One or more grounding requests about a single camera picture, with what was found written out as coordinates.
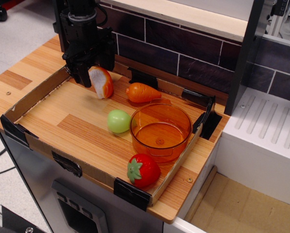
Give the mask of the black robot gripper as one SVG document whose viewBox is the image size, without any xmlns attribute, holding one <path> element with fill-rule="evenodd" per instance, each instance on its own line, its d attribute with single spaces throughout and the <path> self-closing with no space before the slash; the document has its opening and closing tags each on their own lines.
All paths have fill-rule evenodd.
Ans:
<svg viewBox="0 0 290 233">
<path fill-rule="evenodd" d="M 99 29 L 97 12 L 77 16 L 70 11 L 62 11 L 60 19 L 62 33 L 67 40 L 63 59 L 76 83 L 91 87 L 88 70 L 100 66 L 108 71 L 115 67 L 115 42 L 112 28 Z"/>
</svg>

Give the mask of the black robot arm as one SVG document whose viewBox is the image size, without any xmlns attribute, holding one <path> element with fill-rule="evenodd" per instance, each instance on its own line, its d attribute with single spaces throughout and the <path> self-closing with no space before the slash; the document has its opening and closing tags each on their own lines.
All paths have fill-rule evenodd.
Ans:
<svg viewBox="0 0 290 233">
<path fill-rule="evenodd" d="M 100 66 L 112 71 L 115 65 L 115 42 L 112 28 L 99 29 L 107 12 L 98 0 L 67 0 L 59 13 L 59 38 L 62 59 L 76 83 L 91 87 L 89 69 Z"/>
</svg>

